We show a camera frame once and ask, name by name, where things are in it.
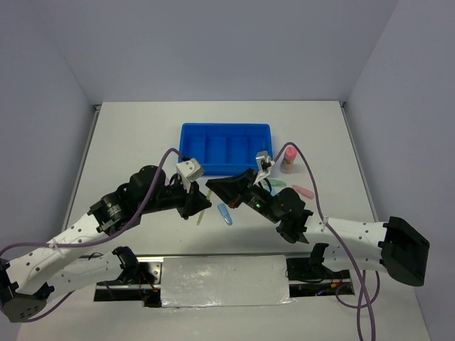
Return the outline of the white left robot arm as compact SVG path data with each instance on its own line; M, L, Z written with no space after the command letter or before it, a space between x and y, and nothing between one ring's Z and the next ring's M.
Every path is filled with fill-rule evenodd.
M137 226L143 214L177 210L185 220L211 206L199 190L204 174L191 159L179 163L166 182L157 166L144 166L127 183L103 196L76 223L34 250L1 260L1 310L12 323L34 322L60 296L93 283L131 283L154 279L129 247L104 254L96 247Z

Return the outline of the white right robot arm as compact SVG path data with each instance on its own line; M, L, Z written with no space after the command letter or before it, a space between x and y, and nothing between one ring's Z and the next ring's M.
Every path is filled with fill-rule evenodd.
M305 208L293 188L272 195L255 183L251 168L227 178L210 179L206 185L229 208L246 205L277 224L288 243L310 244L309 270L317 278L358 268L387 273L408 286L424 285L429 241L401 217L386 222L356 222L320 217Z

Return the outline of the yellow pen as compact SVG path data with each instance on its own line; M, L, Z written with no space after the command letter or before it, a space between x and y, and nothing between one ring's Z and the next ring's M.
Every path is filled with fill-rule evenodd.
M206 199L211 203L210 199L211 199L211 196L213 194L213 191L212 190L209 190L207 195L206 195ZM198 216L198 219L196 221L196 226L199 226L203 220L203 217L204 217L204 214L205 214L205 211L206 209L202 210L200 213L199 213L199 216Z

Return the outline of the blue highlighter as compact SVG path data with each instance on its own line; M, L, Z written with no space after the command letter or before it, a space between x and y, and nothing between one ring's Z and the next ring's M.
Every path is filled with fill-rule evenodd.
M228 210L228 207L223 204L223 203L220 203L218 206L218 212L220 213L223 221L225 222L225 224L227 226L232 226L232 218L230 216L230 213L229 213L229 210Z

